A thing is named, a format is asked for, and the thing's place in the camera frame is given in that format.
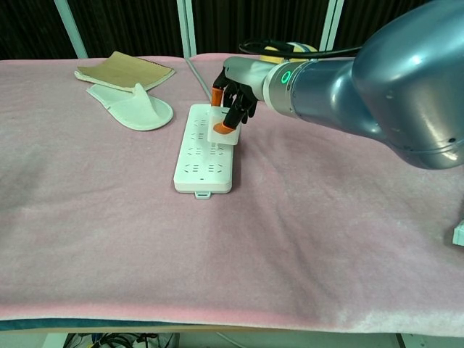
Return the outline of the white plug adapter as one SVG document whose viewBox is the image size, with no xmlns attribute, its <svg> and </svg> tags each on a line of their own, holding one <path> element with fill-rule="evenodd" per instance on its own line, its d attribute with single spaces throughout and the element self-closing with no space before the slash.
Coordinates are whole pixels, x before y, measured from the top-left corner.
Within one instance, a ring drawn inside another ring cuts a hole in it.
<svg viewBox="0 0 464 348">
<path fill-rule="evenodd" d="M 218 133 L 214 127 L 221 125 L 228 114 L 229 108 L 225 107 L 211 107 L 207 105 L 208 127 L 207 127 L 207 140 L 210 143 L 225 144 L 235 146 L 239 142 L 239 135 L 241 126 L 238 125 L 234 131 L 227 134 Z"/>
</svg>

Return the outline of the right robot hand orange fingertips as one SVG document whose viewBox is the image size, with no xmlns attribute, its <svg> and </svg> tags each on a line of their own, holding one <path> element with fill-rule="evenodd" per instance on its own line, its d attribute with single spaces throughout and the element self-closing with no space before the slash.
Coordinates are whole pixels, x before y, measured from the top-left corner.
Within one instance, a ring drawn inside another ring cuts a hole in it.
<svg viewBox="0 0 464 348">
<path fill-rule="evenodd" d="M 213 130 L 227 135 L 239 124 L 254 116 L 257 103 L 264 99 L 263 86 L 268 73 L 275 67 L 271 62 L 244 57 L 229 57 L 212 84 L 211 105 L 226 107 L 228 112 Z"/>
</svg>

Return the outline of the black curtain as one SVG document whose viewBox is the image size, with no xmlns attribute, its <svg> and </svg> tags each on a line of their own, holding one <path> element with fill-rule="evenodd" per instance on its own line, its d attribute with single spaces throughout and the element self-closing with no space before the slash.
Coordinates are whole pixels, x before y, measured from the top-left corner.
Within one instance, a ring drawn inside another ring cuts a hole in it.
<svg viewBox="0 0 464 348">
<path fill-rule="evenodd" d="M 333 49 L 359 46 L 432 0 L 344 0 Z M 176 0 L 68 0 L 90 58 L 183 53 Z M 192 0 L 198 53 L 236 53 L 248 39 L 319 48 L 328 0 Z M 0 0 L 0 60 L 74 59 L 54 0 Z"/>
</svg>

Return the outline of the yellow plush toy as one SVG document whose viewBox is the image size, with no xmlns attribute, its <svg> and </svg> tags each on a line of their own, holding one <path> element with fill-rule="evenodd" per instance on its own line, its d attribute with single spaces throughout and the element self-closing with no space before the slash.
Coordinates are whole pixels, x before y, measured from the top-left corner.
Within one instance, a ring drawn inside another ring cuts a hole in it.
<svg viewBox="0 0 464 348">
<path fill-rule="evenodd" d="M 287 42 L 287 44 L 292 46 L 294 48 L 293 52 L 296 52 L 296 53 L 314 53 L 318 51 L 315 47 L 305 44 L 305 43 Z M 266 46 L 265 49 L 270 50 L 270 51 L 278 51 L 278 48 L 276 46 Z M 287 60 L 290 62 L 306 61 L 306 59 L 295 59 L 295 58 L 287 59 L 283 57 L 272 57 L 272 56 L 266 56 L 266 55 L 261 55 L 260 60 L 264 62 L 270 62 L 273 64 L 281 64 Z"/>
</svg>

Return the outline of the white slipper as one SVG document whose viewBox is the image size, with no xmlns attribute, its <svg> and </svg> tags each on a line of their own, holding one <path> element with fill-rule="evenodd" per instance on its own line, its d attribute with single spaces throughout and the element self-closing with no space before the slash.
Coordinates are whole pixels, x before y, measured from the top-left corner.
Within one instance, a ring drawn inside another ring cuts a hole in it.
<svg viewBox="0 0 464 348">
<path fill-rule="evenodd" d="M 87 92 L 121 125 L 133 131 L 152 131 L 167 125 L 173 108 L 161 99 L 148 95 L 140 83 L 131 92 L 93 85 Z"/>
</svg>

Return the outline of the white power strip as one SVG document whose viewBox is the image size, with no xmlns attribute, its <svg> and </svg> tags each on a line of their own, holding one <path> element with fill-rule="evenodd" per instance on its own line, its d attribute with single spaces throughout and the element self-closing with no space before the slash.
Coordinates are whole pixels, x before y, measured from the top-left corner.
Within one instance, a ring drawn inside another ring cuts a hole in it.
<svg viewBox="0 0 464 348">
<path fill-rule="evenodd" d="M 194 104 L 189 110 L 173 177 L 177 192 L 208 199 L 227 194 L 233 182 L 233 146 L 208 141 L 215 123 L 227 114 L 224 107 Z"/>
</svg>

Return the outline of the light metal frame post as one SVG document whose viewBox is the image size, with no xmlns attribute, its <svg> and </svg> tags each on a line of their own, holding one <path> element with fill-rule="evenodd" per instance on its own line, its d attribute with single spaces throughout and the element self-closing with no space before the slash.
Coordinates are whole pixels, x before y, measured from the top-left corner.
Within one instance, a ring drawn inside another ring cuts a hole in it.
<svg viewBox="0 0 464 348">
<path fill-rule="evenodd" d="M 344 0 L 328 0 L 323 31 L 318 48 L 319 51 L 330 51 L 333 49 L 343 7 Z"/>
<path fill-rule="evenodd" d="M 176 0 L 181 31 L 183 56 L 186 60 L 197 55 L 192 0 Z"/>
<path fill-rule="evenodd" d="M 68 0 L 54 0 L 54 5 L 57 8 L 76 57 L 78 59 L 87 59 L 88 54 L 80 36 L 78 26 L 76 25 L 73 12 L 68 4 Z"/>
</svg>

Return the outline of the brown spiral notebook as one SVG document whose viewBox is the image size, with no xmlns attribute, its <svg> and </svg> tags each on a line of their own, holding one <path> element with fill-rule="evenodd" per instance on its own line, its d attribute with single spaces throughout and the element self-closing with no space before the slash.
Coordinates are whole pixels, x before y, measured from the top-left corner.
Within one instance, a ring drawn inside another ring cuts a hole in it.
<svg viewBox="0 0 464 348">
<path fill-rule="evenodd" d="M 175 71 L 156 62 L 115 51 L 98 65 L 79 66 L 74 74 L 78 80 L 132 92 L 137 83 L 148 91 L 164 83 Z"/>
</svg>

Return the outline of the pink blanket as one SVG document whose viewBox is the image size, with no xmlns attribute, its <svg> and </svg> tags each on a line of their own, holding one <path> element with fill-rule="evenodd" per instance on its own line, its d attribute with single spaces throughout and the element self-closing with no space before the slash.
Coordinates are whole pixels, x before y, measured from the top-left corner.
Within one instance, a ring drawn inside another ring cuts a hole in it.
<svg viewBox="0 0 464 348">
<path fill-rule="evenodd" d="M 464 168 L 260 107 L 231 192 L 179 194 L 205 95 L 183 59 L 158 62 L 175 115 L 144 133 L 88 94 L 79 61 L 0 61 L 0 320 L 464 336 Z"/>
</svg>

